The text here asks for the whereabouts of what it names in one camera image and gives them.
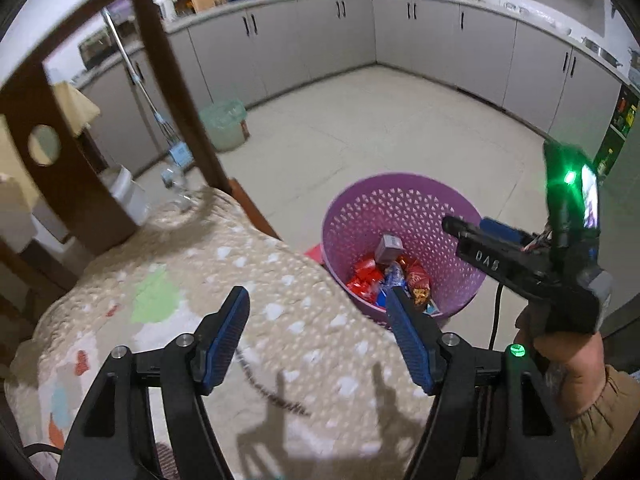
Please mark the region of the person's right hand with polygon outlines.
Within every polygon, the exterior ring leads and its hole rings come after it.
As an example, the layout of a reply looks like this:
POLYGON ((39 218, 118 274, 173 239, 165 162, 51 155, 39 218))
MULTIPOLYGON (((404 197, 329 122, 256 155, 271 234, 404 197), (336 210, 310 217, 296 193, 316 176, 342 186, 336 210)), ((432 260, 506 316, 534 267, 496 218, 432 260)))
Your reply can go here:
POLYGON ((551 364, 565 370, 556 400, 566 419, 590 409, 606 384, 604 348, 600 333, 554 333, 534 335, 542 315, 541 304, 528 304, 515 321, 515 342, 533 347, 551 364))

